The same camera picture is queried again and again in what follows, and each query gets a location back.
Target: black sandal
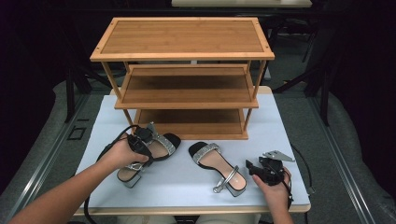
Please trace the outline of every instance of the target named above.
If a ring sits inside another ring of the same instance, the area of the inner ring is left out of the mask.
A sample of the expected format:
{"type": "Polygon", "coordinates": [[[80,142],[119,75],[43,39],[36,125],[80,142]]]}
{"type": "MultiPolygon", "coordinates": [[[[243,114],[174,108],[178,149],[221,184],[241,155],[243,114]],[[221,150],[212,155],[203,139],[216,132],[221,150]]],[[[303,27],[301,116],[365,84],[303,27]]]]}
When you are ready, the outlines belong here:
{"type": "Polygon", "coordinates": [[[238,172],[238,166],[232,167],[219,153],[219,146],[215,143],[197,142],[189,148],[190,155],[195,163],[207,170],[216,170],[221,174],[221,180],[213,188],[220,193],[224,186],[234,197],[241,195],[247,185],[246,179],[238,172]]]}
{"type": "MultiPolygon", "coordinates": [[[[148,125],[147,129],[150,130],[150,141],[146,143],[146,147],[151,154],[152,160],[163,161],[172,156],[180,145],[180,138],[172,133],[158,134],[153,122],[148,125]]],[[[126,187],[132,188],[141,178],[141,172],[149,165],[150,163],[147,162],[133,162],[119,169],[117,178],[126,187]]]]}

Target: metal part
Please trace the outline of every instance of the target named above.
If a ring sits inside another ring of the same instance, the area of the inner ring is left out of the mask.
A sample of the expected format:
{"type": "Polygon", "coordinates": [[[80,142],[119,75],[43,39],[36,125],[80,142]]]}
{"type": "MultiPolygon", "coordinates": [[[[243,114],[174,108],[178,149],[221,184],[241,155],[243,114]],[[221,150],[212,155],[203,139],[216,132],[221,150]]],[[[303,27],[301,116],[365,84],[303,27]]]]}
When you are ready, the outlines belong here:
{"type": "Polygon", "coordinates": [[[270,152],[262,153],[264,157],[276,160],[276,161],[295,161],[293,158],[283,154],[282,152],[275,150],[270,152]]]}

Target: white table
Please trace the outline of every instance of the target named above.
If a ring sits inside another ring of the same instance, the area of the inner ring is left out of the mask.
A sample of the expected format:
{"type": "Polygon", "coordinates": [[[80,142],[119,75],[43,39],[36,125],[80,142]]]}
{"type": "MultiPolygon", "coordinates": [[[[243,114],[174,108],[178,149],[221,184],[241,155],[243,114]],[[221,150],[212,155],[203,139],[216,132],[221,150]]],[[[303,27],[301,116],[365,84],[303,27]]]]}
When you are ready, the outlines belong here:
{"type": "Polygon", "coordinates": [[[172,0],[172,7],[311,7],[310,0],[172,0]]]}
{"type": "MultiPolygon", "coordinates": [[[[248,140],[217,140],[223,157],[247,180],[244,193],[234,197],[227,189],[214,193],[219,182],[216,171],[205,170],[192,161],[189,147],[194,140],[182,140],[177,151],[165,161],[151,164],[139,182],[128,189],[117,179],[117,172],[108,176],[92,193],[92,215],[199,215],[227,213],[264,213],[268,207],[262,192],[253,182],[245,160],[259,166],[263,152],[279,150],[294,158],[276,101],[271,90],[261,87],[258,94],[259,109],[254,109],[247,127],[248,140]]],[[[104,146],[128,126],[122,110],[115,110],[115,95],[104,97],[98,117],[93,125],[90,141],[78,167],[78,172],[95,163],[104,146]]],[[[291,212],[306,212],[310,202],[296,162],[284,161],[292,175],[294,202],[291,212]]],[[[76,215],[83,215],[82,206],[76,215]]]]}

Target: person's right hand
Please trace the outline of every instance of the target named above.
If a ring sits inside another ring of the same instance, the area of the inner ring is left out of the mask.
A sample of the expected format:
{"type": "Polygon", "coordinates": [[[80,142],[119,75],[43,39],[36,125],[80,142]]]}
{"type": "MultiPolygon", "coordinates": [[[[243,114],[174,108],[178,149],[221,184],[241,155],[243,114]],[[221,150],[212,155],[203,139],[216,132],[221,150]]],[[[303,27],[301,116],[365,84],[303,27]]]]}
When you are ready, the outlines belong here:
{"type": "Polygon", "coordinates": [[[114,146],[99,160],[102,164],[109,165],[113,170],[120,169],[134,161],[146,162],[148,156],[133,152],[129,147],[126,133],[114,146]]]}
{"type": "MultiPolygon", "coordinates": [[[[290,171],[284,167],[285,172],[288,173],[285,174],[285,183],[289,185],[290,182],[290,171]]],[[[269,186],[262,182],[262,180],[257,176],[253,176],[254,182],[259,186],[259,188],[262,190],[262,193],[264,194],[265,201],[267,201],[268,207],[270,211],[286,211],[288,210],[288,198],[289,194],[288,191],[286,190],[285,186],[283,183],[279,183],[274,186],[269,186]]]]}

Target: bamboo shelf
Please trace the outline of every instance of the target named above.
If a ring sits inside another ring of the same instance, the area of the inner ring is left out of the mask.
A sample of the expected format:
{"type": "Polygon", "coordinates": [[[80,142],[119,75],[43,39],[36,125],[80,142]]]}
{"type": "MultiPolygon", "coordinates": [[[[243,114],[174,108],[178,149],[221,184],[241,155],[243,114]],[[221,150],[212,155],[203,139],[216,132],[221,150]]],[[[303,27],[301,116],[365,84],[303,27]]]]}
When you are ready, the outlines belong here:
{"type": "Polygon", "coordinates": [[[91,61],[102,63],[130,124],[154,121],[159,133],[182,139],[248,139],[255,86],[274,58],[257,18],[114,18],[91,61]],[[252,60],[261,62],[255,85],[252,60]],[[129,64],[142,61],[163,63],[129,64]],[[120,90],[109,62],[125,65],[120,90]]]}

